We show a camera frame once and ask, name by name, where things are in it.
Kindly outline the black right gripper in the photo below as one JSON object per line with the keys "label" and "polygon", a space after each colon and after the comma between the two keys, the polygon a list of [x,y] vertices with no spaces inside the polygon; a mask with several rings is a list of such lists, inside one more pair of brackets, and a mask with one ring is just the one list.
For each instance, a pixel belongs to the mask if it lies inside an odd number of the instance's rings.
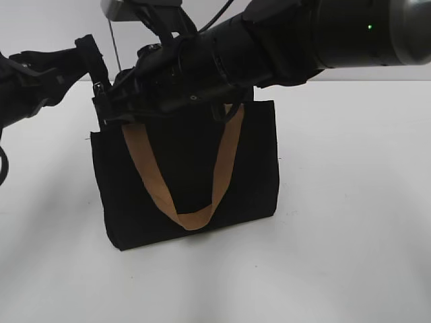
{"label": "black right gripper", "polygon": [[136,65],[117,75],[111,87],[94,86],[93,103],[102,126],[174,116],[209,104],[206,43],[151,44],[138,51]]}

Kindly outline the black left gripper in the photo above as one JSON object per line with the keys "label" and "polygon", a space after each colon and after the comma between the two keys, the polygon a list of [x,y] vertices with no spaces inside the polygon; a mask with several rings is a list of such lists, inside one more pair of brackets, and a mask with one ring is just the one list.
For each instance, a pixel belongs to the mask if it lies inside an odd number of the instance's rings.
{"label": "black left gripper", "polygon": [[110,89],[108,69],[91,34],[76,48],[56,52],[24,51],[6,58],[6,115],[35,116],[56,106],[86,73],[96,97]]}

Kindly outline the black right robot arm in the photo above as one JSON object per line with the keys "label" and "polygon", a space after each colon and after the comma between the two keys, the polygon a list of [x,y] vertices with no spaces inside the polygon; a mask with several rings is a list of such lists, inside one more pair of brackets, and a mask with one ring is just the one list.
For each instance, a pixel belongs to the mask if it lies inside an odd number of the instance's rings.
{"label": "black right robot arm", "polygon": [[103,1],[102,10],[159,38],[113,85],[94,84],[103,124],[200,104],[227,122],[252,87],[302,85],[328,69],[430,62],[429,1],[251,1],[202,29],[180,1]]}

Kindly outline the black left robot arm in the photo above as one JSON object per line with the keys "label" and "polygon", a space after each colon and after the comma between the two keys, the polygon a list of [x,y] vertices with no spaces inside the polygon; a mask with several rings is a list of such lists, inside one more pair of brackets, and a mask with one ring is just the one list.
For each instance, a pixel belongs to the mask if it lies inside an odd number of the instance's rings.
{"label": "black left robot arm", "polygon": [[108,70],[91,34],[75,40],[75,47],[55,52],[23,51],[1,56],[1,127],[59,104],[83,76],[110,88]]}

